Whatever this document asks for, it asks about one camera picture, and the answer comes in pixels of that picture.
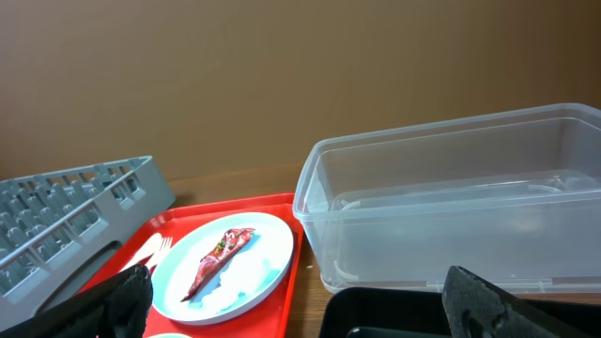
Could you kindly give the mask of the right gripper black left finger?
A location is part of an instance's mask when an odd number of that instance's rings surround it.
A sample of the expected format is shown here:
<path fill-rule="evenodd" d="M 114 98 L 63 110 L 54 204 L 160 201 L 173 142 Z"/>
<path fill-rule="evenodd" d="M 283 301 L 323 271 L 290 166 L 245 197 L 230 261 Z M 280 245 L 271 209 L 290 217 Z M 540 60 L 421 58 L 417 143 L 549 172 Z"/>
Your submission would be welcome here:
<path fill-rule="evenodd" d="M 1 338 L 142 338 L 152 297 L 149 269 L 134 265 L 3 330 Z"/>

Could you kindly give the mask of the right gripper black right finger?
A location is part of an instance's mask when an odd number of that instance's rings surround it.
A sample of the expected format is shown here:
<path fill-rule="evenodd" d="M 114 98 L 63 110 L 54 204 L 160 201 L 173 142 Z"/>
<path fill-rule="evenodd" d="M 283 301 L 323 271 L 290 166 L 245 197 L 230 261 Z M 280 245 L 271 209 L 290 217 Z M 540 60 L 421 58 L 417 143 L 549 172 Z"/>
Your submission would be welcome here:
<path fill-rule="evenodd" d="M 521 300 L 459 266 L 449 268 L 442 304 L 453 337 L 577 338 L 593 335 L 593 307 Z"/>

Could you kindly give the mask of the light blue bowl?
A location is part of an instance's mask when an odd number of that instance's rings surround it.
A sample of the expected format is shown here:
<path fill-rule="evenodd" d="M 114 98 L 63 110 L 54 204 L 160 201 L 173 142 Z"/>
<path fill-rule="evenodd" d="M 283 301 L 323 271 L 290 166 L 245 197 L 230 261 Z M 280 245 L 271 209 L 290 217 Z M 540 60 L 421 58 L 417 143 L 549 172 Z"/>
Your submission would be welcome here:
<path fill-rule="evenodd" d="M 177 333 L 177 332 L 166 332 L 166 333 L 148 336 L 147 338 L 192 338 L 192 337 L 189 335 Z"/>

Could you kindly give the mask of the white plastic spoon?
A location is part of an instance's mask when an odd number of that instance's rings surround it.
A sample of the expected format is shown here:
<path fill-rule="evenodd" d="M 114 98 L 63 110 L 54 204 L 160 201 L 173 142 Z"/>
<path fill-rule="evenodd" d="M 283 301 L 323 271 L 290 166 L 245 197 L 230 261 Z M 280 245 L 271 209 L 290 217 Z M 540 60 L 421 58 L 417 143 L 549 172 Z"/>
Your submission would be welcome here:
<path fill-rule="evenodd" d="M 149 258 L 156 251 L 158 251 L 162 244 L 162 235 L 159 233 L 153 234 L 133 255 L 131 260 L 125 264 L 121 270 L 128 269 L 129 267 L 139 263 L 140 261 Z"/>

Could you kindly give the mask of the white plastic fork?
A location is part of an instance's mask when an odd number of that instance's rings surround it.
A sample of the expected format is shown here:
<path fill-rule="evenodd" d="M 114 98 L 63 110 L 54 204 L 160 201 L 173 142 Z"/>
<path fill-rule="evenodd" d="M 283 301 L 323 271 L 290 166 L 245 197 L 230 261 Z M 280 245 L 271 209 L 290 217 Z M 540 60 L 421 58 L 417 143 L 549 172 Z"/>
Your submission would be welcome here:
<path fill-rule="evenodd" d="M 162 239 L 159 249 L 153 255 L 151 255 L 146 262 L 146 267 L 149 271 L 152 271 L 158 264 L 161 263 L 165 256 L 170 252 L 172 245 L 173 239 L 171 237 L 165 237 Z"/>

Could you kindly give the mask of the red snack wrapper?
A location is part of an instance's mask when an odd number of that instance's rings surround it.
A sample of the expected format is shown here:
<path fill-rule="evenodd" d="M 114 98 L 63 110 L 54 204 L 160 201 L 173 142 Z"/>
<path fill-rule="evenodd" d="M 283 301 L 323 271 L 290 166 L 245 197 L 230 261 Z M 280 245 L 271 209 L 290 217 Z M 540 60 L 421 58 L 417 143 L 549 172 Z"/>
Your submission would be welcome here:
<path fill-rule="evenodd" d="M 254 228 L 231 228 L 199 262 L 193 283 L 181 300 L 191 300 L 254 236 Z"/>

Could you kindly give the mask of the light blue plate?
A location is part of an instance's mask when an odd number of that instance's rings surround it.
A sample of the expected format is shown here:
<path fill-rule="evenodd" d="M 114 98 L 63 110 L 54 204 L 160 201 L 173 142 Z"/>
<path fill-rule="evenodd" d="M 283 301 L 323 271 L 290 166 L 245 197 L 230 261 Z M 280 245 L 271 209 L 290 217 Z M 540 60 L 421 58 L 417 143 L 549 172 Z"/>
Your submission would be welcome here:
<path fill-rule="evenodd" d="M 152 274 L 153 307 L 177 323 L 233 319 L 264 300 L 292 261 L 294 236 L 280 218 L 243 212 L 180 239 Z"/>

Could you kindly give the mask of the white napkin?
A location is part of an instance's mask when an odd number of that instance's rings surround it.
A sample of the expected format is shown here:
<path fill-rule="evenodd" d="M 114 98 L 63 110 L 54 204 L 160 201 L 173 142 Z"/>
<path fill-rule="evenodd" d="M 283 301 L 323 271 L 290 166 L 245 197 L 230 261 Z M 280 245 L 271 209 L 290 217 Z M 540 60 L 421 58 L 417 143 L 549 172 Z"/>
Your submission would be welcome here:
<path fill-rule="evenodd" d="M 250 253 L 235 256 L 220 274 L 218 286 L 202 298 L 202 308 L 214 314 L 230 308 L 240 296 L 258 290 L 270 272 L 271 262 L 266 256 Z"/>

